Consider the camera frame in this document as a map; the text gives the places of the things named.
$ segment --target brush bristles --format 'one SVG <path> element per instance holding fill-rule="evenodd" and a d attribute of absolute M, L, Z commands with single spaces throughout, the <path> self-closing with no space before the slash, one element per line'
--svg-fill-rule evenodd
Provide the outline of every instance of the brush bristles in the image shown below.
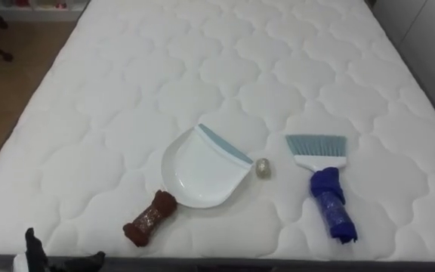
<path fill-rule="evenodd" d="M 293 155 L 302 156 L 345 156 L 347 139 L 332 135 L 286 135 Z"/>

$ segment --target quilted mattress surface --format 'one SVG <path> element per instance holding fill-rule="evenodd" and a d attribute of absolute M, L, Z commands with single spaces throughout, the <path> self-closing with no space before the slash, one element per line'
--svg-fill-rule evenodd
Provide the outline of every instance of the quilted mattress surface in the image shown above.
<path fill-rule="evenodd" d="M 123 234 L 203 123 L 271 161 L 213 209 Z M 285 134 L 342 134 L 359 240 L 329 238 Z M 435 111 L 361 0 L 93 0 L 0 152 L 0 254 L 435 261 Z"/>

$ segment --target floor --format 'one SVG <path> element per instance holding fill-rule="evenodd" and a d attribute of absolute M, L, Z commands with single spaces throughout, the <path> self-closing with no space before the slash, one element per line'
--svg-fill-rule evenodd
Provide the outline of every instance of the floor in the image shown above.
<path fill-rule="evenodd" d="M 12 63 L 0 57 L 0 146 L 75 26 L 74 22 L 9 24 L 9 29 L 0 29 L 0 47 L 14 55 Z"/>

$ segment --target blue cloth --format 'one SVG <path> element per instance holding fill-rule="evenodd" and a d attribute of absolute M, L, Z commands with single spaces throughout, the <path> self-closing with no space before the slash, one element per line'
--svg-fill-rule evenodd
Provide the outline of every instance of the blue cloth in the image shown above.
<path fill-rule="evenodd" d="M 338 181 L 338 168 L 328 167 L 317 171 L 310 180 L 311 193 L 315 197 L 332 238 L 341 243 L 357 240 L 355 225 L 345 210 L 344 191 Z"/>

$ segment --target brush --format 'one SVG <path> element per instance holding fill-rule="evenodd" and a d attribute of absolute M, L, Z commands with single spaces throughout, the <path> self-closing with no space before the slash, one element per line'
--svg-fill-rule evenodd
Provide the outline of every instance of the brush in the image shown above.
<path fill-rule="evenodd" d="M 338 181 L 339 168 L 347 164 L 347 139 L 344 136 L 295 134 L 286 141 L 296 164 L 314 172 L 310 190 L 332 238 L 341 243 L 357 240 L 355 225 L 345 210 L 345 197 Z"/>

